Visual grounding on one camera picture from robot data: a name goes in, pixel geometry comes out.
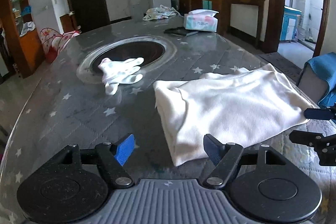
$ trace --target metal screw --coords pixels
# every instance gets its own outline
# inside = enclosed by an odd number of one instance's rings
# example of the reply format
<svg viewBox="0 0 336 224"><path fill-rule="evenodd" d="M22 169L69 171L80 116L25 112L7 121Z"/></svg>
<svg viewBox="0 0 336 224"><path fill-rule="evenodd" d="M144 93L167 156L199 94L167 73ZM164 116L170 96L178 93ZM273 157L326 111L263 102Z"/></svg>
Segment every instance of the metal screw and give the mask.
<svg viewBox="0 0 336 224"><path fill-rule="evenodd" d="M121 186L127 186L130 185L132 183L132 180L130 178L127 177L121 177L121 178L117 178L115 180L115 183Z"/></svg>
<svg viewBox="0 0 336 224"><path fill-rule="evenodd" d="M218 177L210 177L207 179L207 183L213 186L218 186L223 184L223 180Z"/></svg>

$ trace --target white towel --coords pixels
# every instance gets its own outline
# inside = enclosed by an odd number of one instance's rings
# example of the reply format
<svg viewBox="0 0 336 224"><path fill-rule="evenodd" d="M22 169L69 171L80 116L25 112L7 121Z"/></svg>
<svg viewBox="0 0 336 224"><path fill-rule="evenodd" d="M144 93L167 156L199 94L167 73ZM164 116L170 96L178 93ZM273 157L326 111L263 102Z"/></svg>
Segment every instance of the white towel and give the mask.
<svg viewBox="0 0 336 224"><path fill-rule="evenodd" d="M207 157L203 136L248 147L308 121L314 107L271 65L199 80L156 81L157 111L175 166Z"/></svg>

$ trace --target tissue box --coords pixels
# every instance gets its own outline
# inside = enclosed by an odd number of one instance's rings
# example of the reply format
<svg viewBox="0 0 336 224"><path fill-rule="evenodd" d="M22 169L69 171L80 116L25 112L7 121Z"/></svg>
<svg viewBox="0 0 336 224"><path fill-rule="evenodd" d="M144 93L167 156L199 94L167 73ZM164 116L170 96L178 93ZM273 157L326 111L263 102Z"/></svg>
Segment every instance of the tissue box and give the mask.
<svg viewBox="0 0 336 224"><path fill-rule="evenodd" d="M214 16L218 12L212 10L194 10L184 15L184 27L187 30L217 31L218 19Z"/></svg>

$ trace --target white cloth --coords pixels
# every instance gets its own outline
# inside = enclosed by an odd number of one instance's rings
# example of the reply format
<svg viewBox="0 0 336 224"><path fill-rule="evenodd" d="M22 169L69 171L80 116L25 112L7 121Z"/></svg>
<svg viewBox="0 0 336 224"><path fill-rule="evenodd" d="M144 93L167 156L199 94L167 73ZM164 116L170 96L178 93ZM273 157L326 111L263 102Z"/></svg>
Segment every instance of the white cloth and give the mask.
<svg viewBox="0 0 336 224"><path fill-rule="evenodd" d="M26 33L31 32L35 29L35 24L34 22L26 22L23 24L22 31L20 34L20 37L24 36Z"/></svg>
<svg viewBox="0 0 336 224"><path fill-rule="evenodd" d="M173 15L179 15L179 12L176 11L174 8L160 5L160 7L148 9L143 20L150 21L153 19L165 19Z"/></svg>
<svg viewBox="0 0 336 224"><path fill-rule="evenodd" d="M203 136L248 147L306 123L314 107L271 65L199 80L156 81L157 111L175 166L207 157Z"/></svg>
<svg viewBox="0 0 336 224"><path fill-rule="evenodd" d="M132 75L140 70L138 65L143 63L143 58L130 58L125 61L111 61L104 58L98 68L104 73L102 82L105 84L105 93L114 95L119 84L133 84L142 79L142 74Z"/></svg>

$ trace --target black circular mount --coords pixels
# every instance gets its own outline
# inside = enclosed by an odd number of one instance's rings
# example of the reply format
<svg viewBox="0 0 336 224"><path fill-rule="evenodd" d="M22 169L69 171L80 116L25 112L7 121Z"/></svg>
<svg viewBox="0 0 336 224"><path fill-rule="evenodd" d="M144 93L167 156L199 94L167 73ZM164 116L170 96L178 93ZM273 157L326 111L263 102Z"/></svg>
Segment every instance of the black circular mount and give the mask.
<svg viewBox="0 0 336 224"><path fill-rule="evenodd" d="M107 195L99 176L58 166L28 177L17 190L17 201L35 222L68 223L97 211Z"/></svg>
<svg viewBox="0 0 336 224"><path fill-rule="evenodd" d="M266 223L305 221L314 215L322 197L317 184L301 170L282 165L265 165L242 174L228 193L241 212Z"/></svg>

